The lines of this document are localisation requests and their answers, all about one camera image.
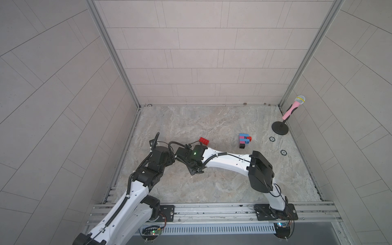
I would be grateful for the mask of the small blue lego brick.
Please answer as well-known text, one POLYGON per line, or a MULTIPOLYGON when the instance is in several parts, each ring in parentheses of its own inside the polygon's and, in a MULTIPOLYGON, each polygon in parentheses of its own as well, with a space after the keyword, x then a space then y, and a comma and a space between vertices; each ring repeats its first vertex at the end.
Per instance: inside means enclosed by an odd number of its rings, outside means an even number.
POLYGON ((249 140, 248 139, 240 139, 239 143, 240 144, 249 144, 249 140))

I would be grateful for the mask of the long blue lego brick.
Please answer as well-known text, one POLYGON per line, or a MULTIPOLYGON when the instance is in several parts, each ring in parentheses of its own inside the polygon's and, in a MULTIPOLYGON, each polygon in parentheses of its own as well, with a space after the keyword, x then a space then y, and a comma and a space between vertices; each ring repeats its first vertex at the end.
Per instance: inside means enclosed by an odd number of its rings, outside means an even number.
POLYGON ((239 138, 240 138, 240 139, 242 139, 242 138, 246 139, 246 138, 248 138, 248 137, 249 137, 249 134, 244 134, 244 133, 240 133, 240 134, 239 134, 239 138))

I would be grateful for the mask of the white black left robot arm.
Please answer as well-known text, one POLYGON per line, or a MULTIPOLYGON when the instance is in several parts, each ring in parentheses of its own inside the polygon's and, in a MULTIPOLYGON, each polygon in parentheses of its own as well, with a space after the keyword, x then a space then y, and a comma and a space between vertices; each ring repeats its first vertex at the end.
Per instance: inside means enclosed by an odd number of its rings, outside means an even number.
POLYGON ((128 178, 126 192, 87 235, 80 233, 74 245, 125 245, 136 231, 160 212, 160 200, 149 195, 164 169, 175 162, 167 147, 158 146, 159 133, 150 141, 150 152, 128 178))

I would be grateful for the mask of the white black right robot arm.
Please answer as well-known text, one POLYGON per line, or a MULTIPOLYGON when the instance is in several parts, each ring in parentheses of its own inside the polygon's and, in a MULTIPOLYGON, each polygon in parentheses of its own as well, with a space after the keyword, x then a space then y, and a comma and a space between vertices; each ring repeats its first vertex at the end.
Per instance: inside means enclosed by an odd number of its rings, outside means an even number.
POLYGON ((268 205, 256 204, 254 210, 261 215, 260 220, 297 220, 293 204, 288 202, 275 181, 270 162, 258 151, 239 155, 214 150, 204 145, 192 147, 180 144, 173 158, 184 163, 190 174, 202 174, 209 167, 222 168, 242 174, 249 179, 250 186, 264 194, 268 205))

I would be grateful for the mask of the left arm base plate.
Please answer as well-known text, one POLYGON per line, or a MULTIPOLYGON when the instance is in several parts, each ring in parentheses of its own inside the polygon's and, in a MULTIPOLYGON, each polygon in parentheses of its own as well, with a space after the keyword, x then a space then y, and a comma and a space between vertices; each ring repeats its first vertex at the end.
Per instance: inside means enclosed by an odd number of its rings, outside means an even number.
POLYGON ((160 205, 152 209, 149 222, 172 222, 174 220, 175 205, 160 205))

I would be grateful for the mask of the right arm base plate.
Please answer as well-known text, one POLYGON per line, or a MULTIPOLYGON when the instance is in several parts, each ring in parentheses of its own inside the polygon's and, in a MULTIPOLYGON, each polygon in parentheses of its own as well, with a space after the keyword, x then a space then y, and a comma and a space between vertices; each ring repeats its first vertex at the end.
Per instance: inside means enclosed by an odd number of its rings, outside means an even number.
POLYGON ((298 215, 293 204, 286 204, 285 209, 275 210, 269 206, 269 204, 255 204, 254 210, 256 211, 256 216, 258 221, 289 221, 298 220, 298 215))

